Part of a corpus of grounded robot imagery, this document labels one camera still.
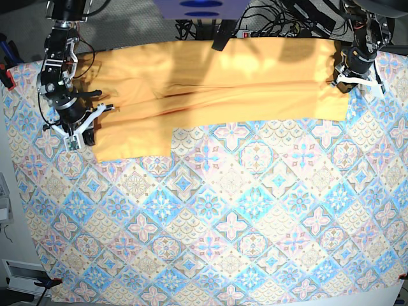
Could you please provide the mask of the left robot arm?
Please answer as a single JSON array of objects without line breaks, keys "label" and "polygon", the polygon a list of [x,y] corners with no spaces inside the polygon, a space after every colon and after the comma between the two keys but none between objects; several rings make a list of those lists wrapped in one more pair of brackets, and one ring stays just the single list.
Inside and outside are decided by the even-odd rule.
[{"label": "left robot arm", "polygon": [[375,65],[378,51],[391,40],[386,17],[369,12],[354,1],[341,1],[340,12],[353,32],[349,47],[337,47],[331,84],[347,93],[358,85],[368,87],[376,98],[383,98],[386,85]]}]

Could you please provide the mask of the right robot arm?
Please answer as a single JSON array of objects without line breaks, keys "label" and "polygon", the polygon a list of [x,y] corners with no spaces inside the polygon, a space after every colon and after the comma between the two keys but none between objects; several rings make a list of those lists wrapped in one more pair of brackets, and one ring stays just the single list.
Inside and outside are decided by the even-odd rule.
[{"label": "right robot arm", "polygon": [[68,152],[94,146],[95,120],[114,109],[113,105],[104,103],[91,106],[87,99],[102,95],[102,91],[80,92],[73,83],[78,78],[75,47],[84,42],[78,24],[101,13],[109,4],[104,1],[92,11],[92,1],[47,2],[46,18],[53,20],[54,26],[45,40],[45,56],[37,77],[37,96],[44,98],[59,116],[57,120],[48,120],[40,108],[43,130],[51,129],[59,134]]}]

